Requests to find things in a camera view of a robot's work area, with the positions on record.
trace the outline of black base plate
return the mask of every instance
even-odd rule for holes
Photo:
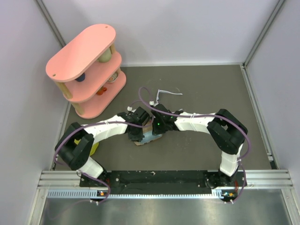
[[[210,194],[211,188],[205,184],[207,175],[218,172],[193,171],[111,171],[102,180],[111,187],[111,194],[142,195],[187,195]],[[97,181],[82,175],[81,187],[104,187]],[[243,172],[235,179],[243,184]],[[234,180],[227,187],[235,187]]]

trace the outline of pink wooden shelf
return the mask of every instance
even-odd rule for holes
[[[56,82],[78,78],[115,39],[113,27],[106,24],[89,26],[48,61],[47,75]]]
[[[84,114],[80,117],[84,119],[92,119],[100,115],[113,98],[119,93],[126,83],[126,76],[123,72],[119,73],[118,78],[113,83],[106,83],[104,87],[107,91],[103,95],[94,95],[90,100],[80,103],[79,105],[84,109]]]
[[[91,97],[105,84],[105,82],[116,72],[120,67],[122,57],[118,52],[112,54],[112,58],[106,62],[101,63],[95,61],[85,71],[85,79],[82,82],[76,80],[66,82],[65,85],[72,93],[71,99],[66,99],[70,102],[80,103]]]

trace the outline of wooden block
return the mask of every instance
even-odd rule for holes
[[[112,54],[114,54],[116,52],[116,48],[114,46],[114,43],[109,48],[111,49]]]
[[[62,93],[66,96],[67,99],[71,99],[73,97],[72,93],[66,87],[65,83],[62,83],[62,82],[55,82],[55,83],[59,87],[59,89],[62,91]]]
[[[79,113],[79,115],[84,114],[84,109],[78,103],[71,103],[71,104],[76,109],[76,111]]]

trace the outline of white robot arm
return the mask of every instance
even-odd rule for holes
[[[240,151],[245,141],[245,138],[240,131],[229,123],[226,123],[224,120],[218,118],[210,116],[198,118],[197,115],[200,114],[183,111],[176,111],[175,116],[169,116],[161,112],[170,113],[170,111],[162,104],[158,104],[153,108],[160,111],[157,112],[151,110],[154,115],[154,121],[152,123],[153,135],[160,135],[171,130],[192,130],[210,134],[222,151],[219,180],[222,180],[221,183],[225,184],[227,181],[230,182],[234,178],[239,166],[238,160]],[[213,114],[233,121],[242,128],[245,133],[248,132],[247,129],[227,110],[222,109],[217,113],[212,113],[212,115]],[[124,123],[112,122],[127,122],[143,126],[149,121],[149,118],[149,114],[141,107],[129,113],[119,113],[108,120],[100,121],[104,123],[101,126],[95,125],[77,132],[65,145],[63,145],[59,151],[59,155],[72,170],[84,172],[93,178],[99,178],[100,175],[105,177],[106,170],[89,156],[92,145],[111,136],[124,133],[128,133],[128,137],[131,141],[140,142],[144,138],[142,128],[129,126]],[[57,146],[59,146],[70,133],[80,127],[81,125],[78,123],[73,123],[67,129]],[[80,139],[78,145],[74,143],[75,139]]]
[[[210,122],[214,120],[213,117],[200,117],[195,118],[196,115],[200,114],[191,114],[187,112],[183,112],[180,115],[190,116],[190,118],[178,117],[175,121],[175,125],[179,129],[179,131],[192,130],[198,132],[204,132],[210,135],[207,127]],[[237,154],[228,154],[222,151],[222,160],[220,165],[220,171],[231,177],[234,175],[236,170],[238,169],[238,158],[240,157],[240,151],[243,147],[243,144],[240,145]]]

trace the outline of gray floor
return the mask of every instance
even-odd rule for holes
[[[122,199],[96,206],[87,200],[64,211],[77,201],[47,199],[40,225],[292,225],[281,190],[245,190],[234,205],[219,199]]]
[[[229,110],[249,130],[253,149],[243,160],[245,168],[270,169],[239,66],[125,67],[122,71],[127,84],[104,112],[95,119],[84,120],[71,107],[67,127],[75,121],[93,123],[125,111],[138,99],[141,86],[148,87],[153,97],[158,89],[181,92],[183,96],[161,94],[160,101],[171,111],[204,114],[221,108]],[[135,146],[127,135],[111,137],[100,143],[93,158],[107,170],[210,170],[219,168],[221,151],[207,134],[173,131],[144,146]]]

